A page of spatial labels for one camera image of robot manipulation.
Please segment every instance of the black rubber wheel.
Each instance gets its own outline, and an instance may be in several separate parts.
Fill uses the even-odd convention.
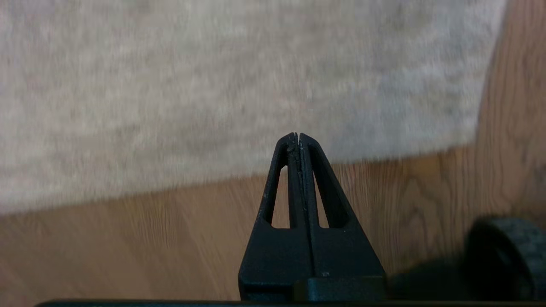
[[[544,300],[546,234],[521,219],[479,220],[467,237],[463,269],[480,299]]]

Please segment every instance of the wooden floor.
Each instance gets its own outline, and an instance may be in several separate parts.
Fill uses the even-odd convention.
[[[546,2],[510,3],[475,144],[334,168],[389,274],[456,252],[477,216],[510,214],[546,226]],[[0,305],[238,299],[237,270],[264,182],[2,217]]]

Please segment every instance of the rug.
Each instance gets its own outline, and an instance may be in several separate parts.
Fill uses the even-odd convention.
[[[472,141],[505,1],[0,2],[0,214]]]

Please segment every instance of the wheel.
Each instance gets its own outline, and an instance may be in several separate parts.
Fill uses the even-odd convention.
[[[546,299],[546,234],[521,219],[479,220],[466,240],[463,270],[480,299]]]

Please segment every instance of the wood grain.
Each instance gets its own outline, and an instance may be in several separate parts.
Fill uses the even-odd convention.
[[[474,144],[334,166],[389,274],[457,252],[478,216],[511,214],[546,226],[545,33],[545,1],[510,3]],[[0,305],[238,299],[237,270],[264,182],[233,179],[2,217]]]

